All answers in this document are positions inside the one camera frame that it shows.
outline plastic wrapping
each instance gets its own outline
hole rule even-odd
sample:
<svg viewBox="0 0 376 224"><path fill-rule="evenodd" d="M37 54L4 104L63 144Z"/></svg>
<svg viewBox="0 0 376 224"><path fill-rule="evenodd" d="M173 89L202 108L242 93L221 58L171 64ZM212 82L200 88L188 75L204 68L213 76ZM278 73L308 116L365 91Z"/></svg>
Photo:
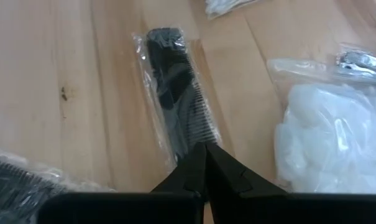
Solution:
<svg viewBox="0 0 376 224"><path fill-rule="evenodd" d="M146 36L135 35L134 40L150 115L167 165L173 169L197 142L222 145L182 31L154 29Z"/></svg>
<svg viewBox="0 0 376 224"><path fill-rule="evenodd" d="M206 13L209 19L226 14L238 7L245 6L259 0L206 0Z"/></svg>
<svg viewBox="0 0 376 224"><path fill-rule="evenodd" d="M112 191L0 150L0 223L35 223L40 206L60 194Z"/></svg>
<svg viewBox="0 0 376 224"><path fill-rule="evenodd" d="M376 55L356 45L341 44L336 62L342 68L361 71L362 75L376 75Z"/></svg>
<svg viewBox="0 0 376 224"><path fill-rule="evenodd" d="M376 76L308 60L268 69L285 109L279 178L294 192L376 194Z"/></svg>

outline white plastic bag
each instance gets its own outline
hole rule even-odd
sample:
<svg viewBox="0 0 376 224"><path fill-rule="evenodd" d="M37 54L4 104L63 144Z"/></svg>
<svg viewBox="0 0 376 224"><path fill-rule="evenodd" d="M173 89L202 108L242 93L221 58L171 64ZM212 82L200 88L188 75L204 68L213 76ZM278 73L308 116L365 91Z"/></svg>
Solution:
<svg viewBox="0 0 376 224"><path fill-rule="evenodd" d="M213 19L256 1L258 0L206 0L206 13L210 19Z"/></svg>
<svg viewBox="0 0 376 224"><path fill-rule="evenodd" d="M279 178L294 192L376 194L376 78L302 60L268 67L285 105Z"/></svg>

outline black comb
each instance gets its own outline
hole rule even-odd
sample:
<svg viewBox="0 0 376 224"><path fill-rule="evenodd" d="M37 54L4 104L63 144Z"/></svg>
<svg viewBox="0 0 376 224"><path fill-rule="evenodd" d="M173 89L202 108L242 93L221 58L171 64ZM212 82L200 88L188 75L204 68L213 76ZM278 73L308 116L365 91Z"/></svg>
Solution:
<svg viewBox="0 0 376 224"><path fill-rule="evenodd" d="M180 30L151 30L147 49L167 133L179 161L197 142L217 142L214 124Z"/></svg>
<svg viewBox="0 0 376 224"><path fill-rule="evenodd" d="M0 160L0 223L35 223L48 199L67 189Z"/></svg>

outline wood grain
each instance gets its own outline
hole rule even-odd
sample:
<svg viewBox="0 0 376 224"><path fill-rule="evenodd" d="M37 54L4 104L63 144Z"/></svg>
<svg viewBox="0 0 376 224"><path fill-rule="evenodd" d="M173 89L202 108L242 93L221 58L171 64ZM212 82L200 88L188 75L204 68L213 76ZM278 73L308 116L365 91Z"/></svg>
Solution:
<svg viewBox="0 0 376 224"><path fill-rule="evenodd" d="M167 176L132 34L180 26L224 147L273 180L274 57L376 52L376 0L269 0L209 21L204 0L0 0L0 148L120 191Z"/></svg>

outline black plastic tool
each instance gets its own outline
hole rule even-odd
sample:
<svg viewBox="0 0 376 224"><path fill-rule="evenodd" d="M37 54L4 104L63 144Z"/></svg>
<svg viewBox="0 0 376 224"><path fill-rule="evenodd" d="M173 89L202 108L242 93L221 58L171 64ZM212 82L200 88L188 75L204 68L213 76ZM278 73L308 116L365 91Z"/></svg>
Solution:
<svg viewBox="0 0 376 224"><path fill-rule="evenodd" d="M46 223L376 223L376 195L289 194L214 144L197 144L147 194L68 194L46 203Z"/></svg>
<svg viewBox="0 0 376 224"><path fill-rule="evenodd" d="M197 142L216 142L214 124L180 30L151 30L147 50L167 133L178 160Z"/></svg>

